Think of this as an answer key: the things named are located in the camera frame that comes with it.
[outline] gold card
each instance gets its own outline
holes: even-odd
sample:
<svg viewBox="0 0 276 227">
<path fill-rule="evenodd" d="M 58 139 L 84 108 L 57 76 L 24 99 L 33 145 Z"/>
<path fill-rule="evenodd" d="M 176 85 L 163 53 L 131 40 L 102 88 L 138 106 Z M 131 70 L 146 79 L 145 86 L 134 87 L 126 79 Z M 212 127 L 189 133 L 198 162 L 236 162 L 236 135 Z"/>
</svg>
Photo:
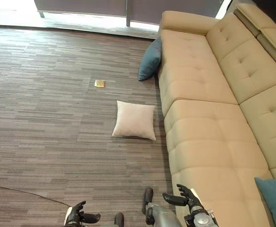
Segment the gold card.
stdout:
<svg viewBox="0 0 276 227">
<path fill-rule="evenodd" d="M 105 87 L 105 80 L 96 79 L 96 81 L 95 81 L 95 87 Z"/>
</svg>

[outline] black cable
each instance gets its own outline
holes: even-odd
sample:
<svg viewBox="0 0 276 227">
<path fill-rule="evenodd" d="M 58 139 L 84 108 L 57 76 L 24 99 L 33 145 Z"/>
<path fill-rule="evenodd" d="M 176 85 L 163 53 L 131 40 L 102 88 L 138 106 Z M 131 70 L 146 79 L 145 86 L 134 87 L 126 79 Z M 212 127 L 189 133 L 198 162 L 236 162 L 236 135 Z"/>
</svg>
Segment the black cable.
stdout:
<svg viewBox="0 0 276 227">
<path fill-rule="evenodd" d="M 3 187 L 3 186 L 0 186 L 0 188 L 3 188 L 3 189 L 8 189 L 8 190 L 13 190 L 13 191 L 16 191 L 16 192 L 22 192 L 22 193 L 26 193 L 26 194 L 30 194 L 30 195 L 35 195 L 35 196 L 38 196 L 42 199 L 46 199 L 46 200 L 50 200 L 50 201 L 53 201 L 53 202 L 57 202 L 57 203 L 60 203 L 62 205 L 65 205 L 65 206 L 68 206 L 68 207 L 71 207 L 70 205 L 64 203 L 64 202 L 60 202 L 60 201 L 57 201 L 57 200 L 54 200 L 54 199 L 50 199 L 50 198 L 47 198 L 47 197 L 44 197 L 42 195 L 38 195 L 38 194 L 35 194 L 35 193 L 32 193 L 32 192 L 26 192 L 26 191 L 22 191 L 22 190 L 19 190 L 19 189 L 15 189 L 15 188 L 8 188 L 8 187 Z"/>
</svg>

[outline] robotic hand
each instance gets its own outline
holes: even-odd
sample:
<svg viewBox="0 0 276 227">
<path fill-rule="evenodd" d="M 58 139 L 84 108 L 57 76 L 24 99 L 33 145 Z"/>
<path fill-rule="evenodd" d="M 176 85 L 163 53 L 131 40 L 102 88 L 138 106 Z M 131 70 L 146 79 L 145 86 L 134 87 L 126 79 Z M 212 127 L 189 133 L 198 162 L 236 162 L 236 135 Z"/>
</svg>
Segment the robotic hand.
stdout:
<svg viewBox="0 0 276 227">
<path fill-rule="evenodd" d="M 63 227 L 83 227 L 82 223 L 93 224 L 100 220 L 100 214 L 84 214 L 84 211 L 80 211 L 85 203 L 86 201 L 83 201 L 68 208 Z"/>
<path fill-rule="evenodd" d="M 188 205 L 190 214 L 184 217 L 188 227 L 218 227 L 212 210 L 205 210 L 200 200 L 187 187 L 181 184 L 177 184 L 177 187 L 183 197 L 164 193 L 163 198 L 175 206 Z"/>
</svg>

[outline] beige sofa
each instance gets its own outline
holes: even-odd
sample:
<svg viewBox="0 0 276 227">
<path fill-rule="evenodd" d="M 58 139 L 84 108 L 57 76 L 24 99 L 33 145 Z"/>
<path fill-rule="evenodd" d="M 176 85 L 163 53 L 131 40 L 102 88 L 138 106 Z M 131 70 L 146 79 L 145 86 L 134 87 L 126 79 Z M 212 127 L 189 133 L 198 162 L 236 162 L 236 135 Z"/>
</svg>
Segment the beige sofa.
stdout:
<svg viewBox="0 0 276 227">
<path fill-rule="evenodd" d="M 276 24 L 249 4 L 222 20 L 166 11 L 160 36 L 174 193 L 194 188 L 220 227 L 274 226 L 254 177 L 276 179 Z"/>
</svg>

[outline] beige pillow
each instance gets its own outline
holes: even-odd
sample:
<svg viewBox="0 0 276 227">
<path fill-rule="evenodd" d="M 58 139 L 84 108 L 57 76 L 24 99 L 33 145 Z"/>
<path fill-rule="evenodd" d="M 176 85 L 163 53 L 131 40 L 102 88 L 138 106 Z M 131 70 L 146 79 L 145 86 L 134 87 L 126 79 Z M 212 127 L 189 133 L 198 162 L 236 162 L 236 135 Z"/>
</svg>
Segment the beige pillow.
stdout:
<svg viewBox="0 0 276 227">
<path fill-rule="evenodd" d="M 118 116 L 112 136 L 138 136 L 156 140 L 153 131 L 154 105 L 117 101 Z"/>
</svg>

